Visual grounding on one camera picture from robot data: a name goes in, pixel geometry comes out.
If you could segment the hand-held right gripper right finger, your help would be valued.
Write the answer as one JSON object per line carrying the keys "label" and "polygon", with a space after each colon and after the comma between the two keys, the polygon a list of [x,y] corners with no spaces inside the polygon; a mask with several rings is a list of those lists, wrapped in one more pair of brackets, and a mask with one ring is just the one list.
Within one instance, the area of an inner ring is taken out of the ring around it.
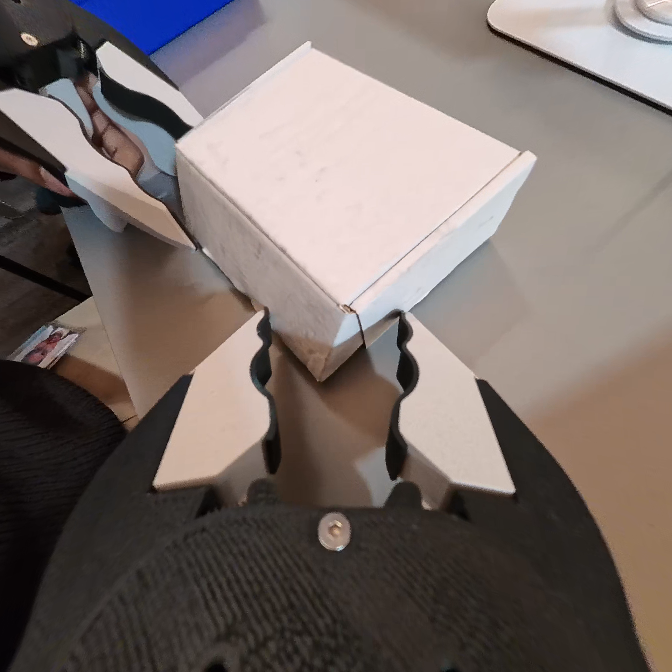
{"label": "hand-held right gripper right finger", "polygon": [[475,374],[414,315],[399,315],[397,381],[386,439],[391,481],[424,497],[456,489],[510,497],[516,487]]}

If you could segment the grey desk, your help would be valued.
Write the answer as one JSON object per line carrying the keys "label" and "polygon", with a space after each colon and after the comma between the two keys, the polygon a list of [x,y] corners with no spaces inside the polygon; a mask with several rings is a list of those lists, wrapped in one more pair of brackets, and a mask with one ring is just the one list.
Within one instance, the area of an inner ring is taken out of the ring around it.
{"label": "grey desk", "polygon": [[[655,565],[671,551],[671,117],[495,36],[488,5],[236,1],[154,59],[205,116],[310,40],[537,156],[495,236],[413,312],[558,459],[620,562]],[[88,209],[66,221],[144,415],[251,307],[200,255]],[[284,497],[383,499],[364,469],[396,397],[395,330],[322,384],[275,348]]]}

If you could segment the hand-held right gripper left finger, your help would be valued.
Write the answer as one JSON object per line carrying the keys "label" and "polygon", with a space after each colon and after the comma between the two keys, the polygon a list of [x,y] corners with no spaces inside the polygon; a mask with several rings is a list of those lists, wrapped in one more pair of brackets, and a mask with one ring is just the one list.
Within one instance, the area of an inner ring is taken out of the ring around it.
{"label": "hand-held right gripper left finger", "polygon": [[281,440],[272,377],[272,329],[259,310],[191,374],[153,488],[247,491],[277,473]]}

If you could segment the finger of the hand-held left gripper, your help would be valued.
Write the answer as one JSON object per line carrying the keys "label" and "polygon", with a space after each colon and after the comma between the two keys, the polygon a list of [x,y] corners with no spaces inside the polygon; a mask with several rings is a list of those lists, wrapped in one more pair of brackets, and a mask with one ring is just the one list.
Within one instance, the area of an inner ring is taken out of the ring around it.
{"label": "finger of the hand-held left gripper", "polygon": [[203,116],[178,88],[111,42],[96,49],[96,61],[96,104],[140,151],[140,184],[176,186],[176,144]]}
{"label": "finger of the hand-held left gripper", "polygon": [[142,189],[126,168],[103,156],[62,102],[6,89],[1,92],[1,112],[61,164],[56,171],[111,231],[122,232],[132,224],[174,247],[196,250],[169,208]]}

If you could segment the printed photo card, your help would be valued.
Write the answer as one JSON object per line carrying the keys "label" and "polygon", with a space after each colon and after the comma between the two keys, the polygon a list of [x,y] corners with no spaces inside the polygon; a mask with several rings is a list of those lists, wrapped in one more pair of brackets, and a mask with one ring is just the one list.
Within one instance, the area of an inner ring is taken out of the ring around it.
{"label": "printed photo card", "polygon": [[58,321],[46,323],[6,360],[50,369],[72,348],[85,331],[85,328],[70,327]]}

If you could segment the white stand with wooden board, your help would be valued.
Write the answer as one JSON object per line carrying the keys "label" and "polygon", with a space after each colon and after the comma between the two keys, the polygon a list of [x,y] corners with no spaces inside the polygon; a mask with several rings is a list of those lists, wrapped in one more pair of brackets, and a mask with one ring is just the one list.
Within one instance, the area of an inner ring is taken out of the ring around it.
{"label": "white stand with wooden board", "polygon": [[671,111],[670,1],[494,1],[490,29]]}

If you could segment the person's left hand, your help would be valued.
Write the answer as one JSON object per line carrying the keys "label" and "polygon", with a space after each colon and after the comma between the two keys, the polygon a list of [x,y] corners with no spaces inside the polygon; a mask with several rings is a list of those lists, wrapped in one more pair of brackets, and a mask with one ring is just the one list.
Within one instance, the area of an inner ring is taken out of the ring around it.
{"label": "person's left hand", "polygon": [[76,204],[83,203],[82,199],[37,162],[1,148],[1,181],[9,181],[15,177],[22,177],[57,197],[73,199]]}

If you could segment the white cardboard mailer box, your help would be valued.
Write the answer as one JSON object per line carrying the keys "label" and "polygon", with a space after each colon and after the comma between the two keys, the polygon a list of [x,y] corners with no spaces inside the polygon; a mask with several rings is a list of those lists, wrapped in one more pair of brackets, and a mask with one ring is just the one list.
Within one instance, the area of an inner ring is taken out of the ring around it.
{"label": "white cardboard mailer box", "polygon": [[536,162],[309,42],[175,154],[189,232],[319,382],[493,236]]}

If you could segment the blue plastic bin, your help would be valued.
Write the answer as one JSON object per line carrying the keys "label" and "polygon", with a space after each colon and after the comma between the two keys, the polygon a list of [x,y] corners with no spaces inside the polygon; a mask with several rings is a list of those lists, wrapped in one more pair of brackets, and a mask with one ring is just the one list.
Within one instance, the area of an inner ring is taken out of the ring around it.
{"label": "blue plastic bin", "polygon": [[74,1],[150,55],[229,1]]}

